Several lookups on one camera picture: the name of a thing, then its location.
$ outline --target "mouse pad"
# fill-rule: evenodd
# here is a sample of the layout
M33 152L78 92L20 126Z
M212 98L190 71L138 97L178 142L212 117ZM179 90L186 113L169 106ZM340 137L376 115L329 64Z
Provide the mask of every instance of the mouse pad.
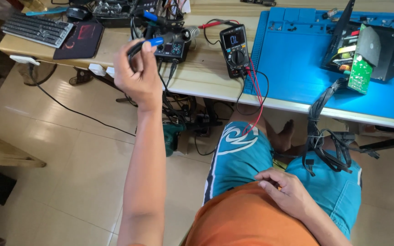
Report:
M75 27L66 41L54 52L54 60L93 58L97 53L104 27L92 22L73 24Z

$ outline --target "hand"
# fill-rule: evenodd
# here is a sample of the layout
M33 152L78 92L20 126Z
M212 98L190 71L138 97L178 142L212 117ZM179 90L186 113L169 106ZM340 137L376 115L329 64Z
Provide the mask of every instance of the hand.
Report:
M129 95L137 104L138 111L148 112L162 108L162 83L158 75L158 67L154 52L156 46L151 47L145 42L140 52L132 59L133 72L129 65L127 51L143 39L135 39L122 46L115 54L113 65L115 68L115 85Z
M255 179L284 212L300 221L320 209L296 175L269 168L256 174Z

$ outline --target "shorts logo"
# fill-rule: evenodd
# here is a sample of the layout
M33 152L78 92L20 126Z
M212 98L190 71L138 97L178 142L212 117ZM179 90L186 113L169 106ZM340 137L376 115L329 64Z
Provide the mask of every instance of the shorts logo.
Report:
M230 147L233 149L225 151L221 150L217 153L217 155L229 154L247 149L258 140L259 130L256 127L254 127L247 135L242 136L242 133L243 129L240 129L236 126L226 126L226 129L224 130L221 139L222 141L224 140L230 144L222 144L222 146L226 146L228 148Z

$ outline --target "keyboard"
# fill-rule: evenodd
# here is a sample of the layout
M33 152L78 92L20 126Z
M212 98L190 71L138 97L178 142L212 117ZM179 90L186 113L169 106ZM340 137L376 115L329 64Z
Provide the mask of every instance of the keyboard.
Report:
M13 13L1 26L4 33L59 48L74 24L38 16Z

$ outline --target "red wire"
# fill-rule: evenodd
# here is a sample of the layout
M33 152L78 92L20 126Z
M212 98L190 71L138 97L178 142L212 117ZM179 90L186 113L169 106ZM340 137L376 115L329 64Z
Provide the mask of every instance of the red wire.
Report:
M255 91L257 92L257 97L258 97L258 101L259 101L261 110L260 110L259 115L258 115L258 117L256 118L255 123L253 124L253 126L252 126L247 132L244 132L244 131L247 129L248 126L246 126L246 127L244 128L244 130L243 130L243 132L242 132L242 135L243 135L243 136L244 136L244 135L247 135L247 134L256 126L256 124L258 124L258 121L259 121L259 119L260 119L260 117L261 117L261 114L262 114L262 109L263 109L263 107L264 107L264 104L262 103L262 102L263 102L263 99L262 99L262 95L261 95L261 90L260 90L260 88L259 88L258 78L256 77L255 67L254 67L254 65L253 65L252 59L250 59L250 64L252 64L252 70L253 70L253 73L254 73L254 75L255 75L256 83L255 83L255 80L252 78L252 74L251 74L251 72L250 72L250 70L249 70L248 67L246 67L246 69L248 69L248 70L247 70L247 74L248 74L248 75L250 76L250 78L252 79L253 86L254 86L254 88L255 88Z

